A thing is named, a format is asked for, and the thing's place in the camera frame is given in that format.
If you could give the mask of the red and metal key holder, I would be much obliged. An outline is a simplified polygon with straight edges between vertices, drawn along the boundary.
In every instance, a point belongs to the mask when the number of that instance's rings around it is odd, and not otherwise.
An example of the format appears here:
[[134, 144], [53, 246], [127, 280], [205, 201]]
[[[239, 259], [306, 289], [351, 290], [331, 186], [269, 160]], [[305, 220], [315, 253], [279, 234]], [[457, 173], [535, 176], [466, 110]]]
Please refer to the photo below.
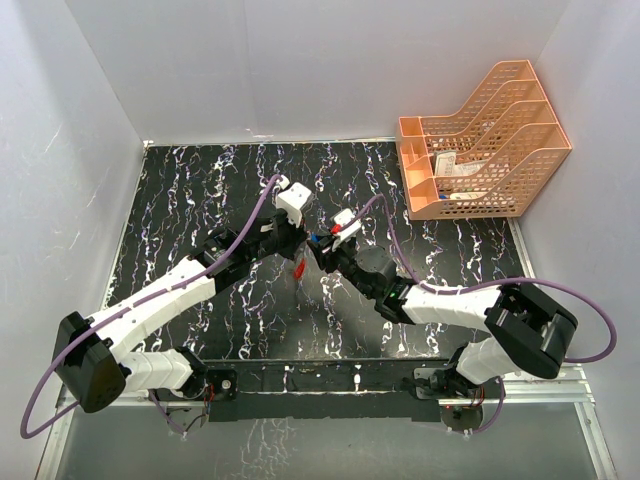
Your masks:
[[293, 263], [294, 263], [293, 278], [296, 281], [299, 281], [304, 275], [304, 272], [306, 270], [306, 266], [307, 266], [306, 253], [302, 251], [299, 254], [297, 254], [294, 258]]

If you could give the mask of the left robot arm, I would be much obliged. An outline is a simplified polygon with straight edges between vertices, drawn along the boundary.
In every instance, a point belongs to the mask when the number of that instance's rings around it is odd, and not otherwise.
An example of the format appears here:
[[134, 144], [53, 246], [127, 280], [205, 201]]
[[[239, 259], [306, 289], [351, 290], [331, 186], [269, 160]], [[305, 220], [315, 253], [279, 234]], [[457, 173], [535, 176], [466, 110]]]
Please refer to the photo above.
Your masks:
[[186, 399], [206, 387], [204, 366], [184, 348], [141, 355], [135, 347], [192, 306], [246, 278], [271, 255], [294, 259], [306, 239], [301, 211], [278, 208], [254, 221], [245, 237], [218, 228], [170, 271], [121, 303], [85, 318], [77, 312], [58, 327], [55, 369], [80, 407], [95, 413], [122, 393], [172, 389]]

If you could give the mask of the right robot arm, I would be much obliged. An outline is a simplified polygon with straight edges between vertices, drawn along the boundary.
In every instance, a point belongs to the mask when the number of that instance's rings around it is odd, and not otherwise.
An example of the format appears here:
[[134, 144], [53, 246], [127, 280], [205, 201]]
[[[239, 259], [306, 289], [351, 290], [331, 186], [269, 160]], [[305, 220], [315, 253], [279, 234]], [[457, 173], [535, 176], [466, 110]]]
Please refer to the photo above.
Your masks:
[[415, 393], [470, 397], [487, 381], [525, 372], [551, 380], [559, 374], [577, 329], [576, 318], [533, 284], [515, 283], [461, 295], [430, 293], [397, 272], [381, 246], [360, 248], [331, 235], [308, 242], [318, 267], [339, 272], [375, 310], [396, 324], [442, 323], [487, 333], [458, 347], [443, 369], [404, 379]]

